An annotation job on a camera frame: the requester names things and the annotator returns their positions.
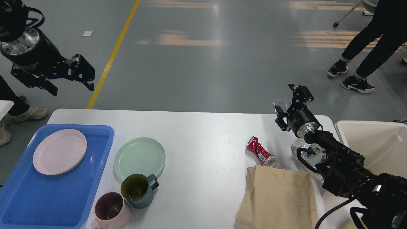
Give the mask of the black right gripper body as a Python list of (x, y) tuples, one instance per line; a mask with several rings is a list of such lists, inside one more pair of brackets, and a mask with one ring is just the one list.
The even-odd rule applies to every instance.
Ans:
[(320, 123), (307, 108), (289, 112), (287, 123), (297, 138), (304, 138), (305, 134), (316, 131), (320, 128)]

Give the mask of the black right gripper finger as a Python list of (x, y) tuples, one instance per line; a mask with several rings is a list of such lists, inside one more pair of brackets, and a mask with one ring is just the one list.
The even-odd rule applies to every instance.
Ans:
[(283, 109), (280, 106), (274, 106), (274, 108), (275, 108), (276, 113), (277, 113), (277, 118), (276, 118), (275, 122), (277, 123), (279, 128), (282, 131), (290, 131), (291, 130), (290, 126), (284, 120), (284, 118), (288, 117), (288, 113), (284, 112)]
[(307, 109), (308, 103), (314, 101), (314, 97), (306, 86), (288, 84), (293, 92), (291, 105), (288, 108), (289, 113)]

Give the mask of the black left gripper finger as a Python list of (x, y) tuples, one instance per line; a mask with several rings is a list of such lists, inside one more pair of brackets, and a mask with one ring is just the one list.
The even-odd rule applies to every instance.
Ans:
[(78, 81), (91, 92), (94, 90), (95, 68), (81, 54), (74, 55), (71, 59), (63, 61), (70, 69), (67, 79)]
[(54, 86), (51, 82), (49, 82), (45, 76), (37, 77), (34, 74), (30, 74), (22, 70), (17, 65), (13, 64), (11, 72), (13, 77), (19, 80), (23, 85), (28, 88), (38, 87), (40, 89), (44, 89), (51, 93), (53, 96), (57, 95), (58, 88)]

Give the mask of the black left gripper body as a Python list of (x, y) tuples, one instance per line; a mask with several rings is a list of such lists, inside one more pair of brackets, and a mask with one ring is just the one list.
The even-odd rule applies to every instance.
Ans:
[(67, 59), (40, 29), (25, 28), (16, 40), (4, 41), (5, 35), (10, 34), (1, 27), (1, 54), (13, 63), (11, 75), (68, 76), (68, 66), (64, 62)]

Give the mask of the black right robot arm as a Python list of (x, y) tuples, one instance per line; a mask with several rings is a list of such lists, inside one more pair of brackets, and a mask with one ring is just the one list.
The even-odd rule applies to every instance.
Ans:
[(314, 97), (305, 86), (289, 84), (293, 92), (286, 111), (275, 105), (276, 123), (304, 139), (308, 148), (299, 147), (295, 157), (307, 169), (322, 176), (322, 187), (347, 200), (326, 212), (316, 223), (334, 211), (357, 200), (363, 208), (351, 207), (350, 215), (358, 229), (405, 229), (407, 227), (406, 178), (387, 173), (375, 175), (364, 167), (364, 156), (337, 141), (325, 131), (307, 108)]

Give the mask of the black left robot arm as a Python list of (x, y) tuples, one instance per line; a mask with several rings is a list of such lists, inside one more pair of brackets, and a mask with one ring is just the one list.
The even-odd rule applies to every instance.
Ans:
[(94, 90), (94, 67), (80, 54), (67, 59), (39, 29), (43, 13), (20, 0), (2, 0), (0, 13), (1, 54), (13, 63), (11, 74), (26, 87), (38, 87), (56, 96), (50, 82), (67, 79)]

